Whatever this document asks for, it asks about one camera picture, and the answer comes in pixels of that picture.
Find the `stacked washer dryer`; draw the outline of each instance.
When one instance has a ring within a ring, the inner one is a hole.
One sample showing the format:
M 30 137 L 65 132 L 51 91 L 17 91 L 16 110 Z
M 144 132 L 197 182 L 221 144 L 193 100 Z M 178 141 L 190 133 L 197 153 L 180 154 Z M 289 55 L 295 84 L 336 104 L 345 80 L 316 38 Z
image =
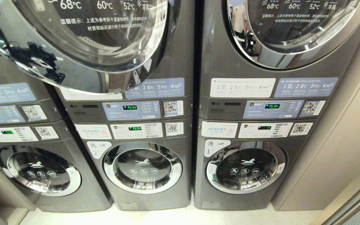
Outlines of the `stacked washer dryer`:
M 57 88 L 121 210 L 190 204 L 194 3 L 169 1 L 167 10 L 160 62 L 136 70 L 152 73 L 140 85 L 105 96 Z
M 195 206 L 265 208 L 360 42 L 360 1 L 205 1 Z
M 0 170 L 43 211 L 109 208 L 112 200 L 54 88 L 0 56 Z

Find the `machine door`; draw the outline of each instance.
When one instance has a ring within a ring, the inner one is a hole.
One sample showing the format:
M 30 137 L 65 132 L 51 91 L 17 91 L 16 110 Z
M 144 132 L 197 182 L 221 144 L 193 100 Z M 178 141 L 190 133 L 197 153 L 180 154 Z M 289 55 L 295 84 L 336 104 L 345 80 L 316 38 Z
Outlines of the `machine door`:
M 225 24 L 240 53 L 272 69 L 310 64 L 360 24 L 360 0 L 224 0 Z
M 285 166 L 286 155 L 278 145 L 248 141 L 217 152 L 207 164 L 206 176 L 220 191 L 247 194 L 268 187 Z
M 74 165 L 40 148 L 4 147 L 0 150 L 0 165 L 11 179 L 41 195 L 69 195 L 81 184 L 80 173 Z
M 104 157 L 104 170 L 118 187 L 138 194 L 155 194 L 180 179 L 183 166 L 172 150 L 149 142 L 120 144 Z
M 0 0 L 0 54 L 55 86 L 120 93 L 157 66 L 178 2 Z

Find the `instruction sticker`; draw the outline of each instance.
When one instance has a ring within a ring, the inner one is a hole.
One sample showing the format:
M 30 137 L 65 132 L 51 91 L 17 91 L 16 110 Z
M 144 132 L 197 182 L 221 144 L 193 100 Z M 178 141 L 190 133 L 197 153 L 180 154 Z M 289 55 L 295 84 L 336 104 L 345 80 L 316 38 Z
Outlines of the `instruction sticker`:
M 287 137 L 293 123 L 242 123 L 238 138 L 280 138 Z
M 338 77 L 281 78 L 275 98 L 325 97 L 330 96 Z
M 124 95 L 127 99 L 181 97 L 184 96 L 184 78 L 147 79 Z
M 0 103 L 35 101 L 36 97 L 27 83 L 0 84 Z
M 312 125 L 312 122 L 298 122 L 294 124 L 290 136 L 307 135 Z
M 211 157 L 213 154 L 229 146 L 230 144 L 231 141 L 229 140 L 208 139 L 205 141 L 204 156 Z
M 87 146 L 91 155 L 99 159 L 104 155 L 104 152 L 112 146 L 112 143 L 108 141 L 87 141 Z
M 84 140 L 111 140 L 109 128 L 106 124 L 75 124 L 77 133 Z
M 57 133 L 55 132 L 55 129 L 51 126 L 49 127 L 34 127 L 38 134 L 40 135 L 42 140 L 47 139 L 56 139 L 59 138 Z
M 184 134 L 183 122 L 166 122 L 166 136 L 175 136 Z
M 0 127 L 0 142 L 38 141 L 30 127 Z
M 162 123 L 112 124 L 113 137 L 120 139 L 142 139 L 163 137 Z
M 204 137 L 235 138 L 238 123 L 236 122 L 202 122 L 201 135 Z
M 307 101 L 304 104 L 299 117 L 311 117 L 319 115 L 325 103 L 326 101 Z
M 269 98 L 276 78 L 212 78 L 210 96 L 214 98 Z

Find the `qr code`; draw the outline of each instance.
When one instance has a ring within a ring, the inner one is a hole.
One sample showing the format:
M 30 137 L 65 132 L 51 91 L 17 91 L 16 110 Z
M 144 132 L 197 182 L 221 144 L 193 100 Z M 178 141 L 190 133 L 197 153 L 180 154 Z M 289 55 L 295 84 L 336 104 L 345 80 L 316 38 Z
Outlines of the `qr code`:
M 294 128 L 292 130 L 293 134 L 297 134 L 297 133 L 303 133 L 305 128 L 306 128 L 307 124 L 306 123 L 296 123 L 294 125 Z
M 304 105 L 304 108 L 302 109 L 302 112 L 303 113 L 314 113 L 318 104 L 319 104 L 319 101 L 306 102 L 306 104 Z
M 165 113 L 177 113 L 177 101 L 164 102 Z
M 39 116 L 36 107 L 34 107 L 33 105 L 22 106 L 22 109 L 23 109 L 24 113 L 26 114 L 26 116 L 29 117 L 29 118 Z
M 167 133 L 177 133 L 179 132 L 179 124 L 176 122 L 171 122 L 166 124 Z

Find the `front-loading washing machine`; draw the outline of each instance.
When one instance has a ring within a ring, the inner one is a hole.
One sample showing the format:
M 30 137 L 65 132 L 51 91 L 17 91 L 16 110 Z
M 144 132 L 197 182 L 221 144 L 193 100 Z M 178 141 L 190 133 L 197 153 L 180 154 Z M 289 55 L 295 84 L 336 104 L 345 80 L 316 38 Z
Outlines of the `front-loading washing machine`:
M 212 210 L 266 208 L 314 120 L 199 120 L 194 205 Z
M 0 125 L 0 170 L 43 211 L 107 209 L 112 199 L 72 126 Z
M 119 209 L 190 204 L 192 117 L 75 126 Z

